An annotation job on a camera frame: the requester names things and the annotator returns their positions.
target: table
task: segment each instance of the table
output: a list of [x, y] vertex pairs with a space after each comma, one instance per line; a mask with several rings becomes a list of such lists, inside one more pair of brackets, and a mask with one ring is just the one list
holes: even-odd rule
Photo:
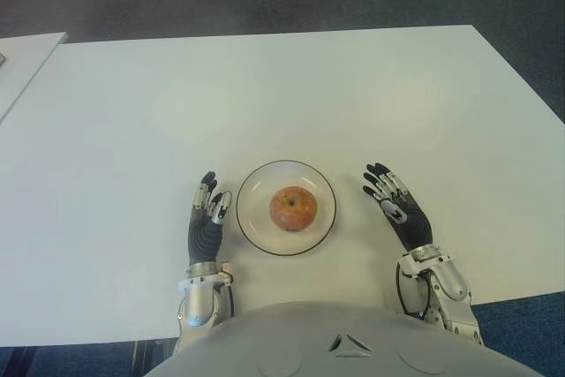
[[0, 123], [53, 49], [65, 38], [65, 33], [53, 33], [0, 39], [0, 53], [7, 57], [0, 66]]
[[0, 125], [0, 344], [177, 336], [192, 193], [311, 164], [335, 226], [268, 255], [235, 211], [220, 260], [239, 312], [291, 300], [399, 310], [403, 253], [361, 191], [403, 178], [474, 303], [563, 290], [562, 122], [471, 26], [59, 46]]

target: cable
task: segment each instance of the cable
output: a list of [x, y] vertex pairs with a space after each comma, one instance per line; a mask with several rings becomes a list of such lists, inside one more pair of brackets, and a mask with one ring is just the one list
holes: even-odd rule
[[400, 300], [400, 305], [403, 308], [403, 312], [406, 315], [410, 315], [410, 317], [414, 317], [414, 318], [418, 318], [420, 320], [423, 320], [426, 317], [428, 309], [430, 308], [430, 297], [432, 296], [432, 290], [431, 290], [431, 287], [430, 287], [430, 281], [427, 277], [425, 277], [423, 275], [419, 275], [418, 277], [423, 278], [424, 280], [426, 280], [426, 283], [427, 283], [426, 307], [424, 308], [424, 311], [422, 312], [421, 315], [419, 313], [409, 313], [408, 309], [406, 309], [406, 304], [404, 303], [403, 294], [400, 291], [400, 263], [396, 264], [396, 293], [398, 294], [398, 299]]
[[230, 295], [230, 317], [236, 314], [236, 308], [233, 305], [233, 292], [231, 291], [231, 286], [228, 286], [228, 294]]
[[432, 287], [430, 284], [430, 278], [428, 275], [422, 275], [421, 276], [424, 280], [426, 280], [426, 284], [427, 284], [427, 301], [426, 301], [426, 307], [424, 308], [424, 311], [422, 312], [422, 316], [420, 317], [421, 320], [424, 320], [426, 318], [426, 314], [427, 314], [427, 310], [430, 309], [430, 297], [432, 296]]

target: red apple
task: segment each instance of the red apple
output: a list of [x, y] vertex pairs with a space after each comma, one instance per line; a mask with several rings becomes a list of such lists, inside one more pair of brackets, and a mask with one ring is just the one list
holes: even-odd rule
[[285, 187], [271, 199], [271, 219], [281, 229], [300, 231], [308, 227], [318, 211], [316, 198], [304, 187]]

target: robot forearm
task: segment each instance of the robot forearm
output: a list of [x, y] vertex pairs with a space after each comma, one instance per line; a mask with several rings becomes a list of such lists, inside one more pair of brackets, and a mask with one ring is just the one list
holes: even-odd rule
[[450, 255], [436, 245], [423, 245], [406, 253], [399, 265], [404, 276], [426, 281], [430, 293], [423, 320], [483, 344], [471, 310], [471, 291]]

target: plate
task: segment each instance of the plate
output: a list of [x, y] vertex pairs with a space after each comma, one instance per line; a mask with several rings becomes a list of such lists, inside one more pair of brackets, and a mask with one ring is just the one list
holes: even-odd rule
[[[271, 220], [269, 205], [276, 192], [290, 185], [304, 187], [318, 202], [312, 223], [301, 231], [281, 230]], [[298, 161], [269, 162], [245, 179], [237, 194], [237, 221], [245, 237], [273, 255], [297, 255], [315, 247], [335, 219], [335, 196], [316, 169]]]

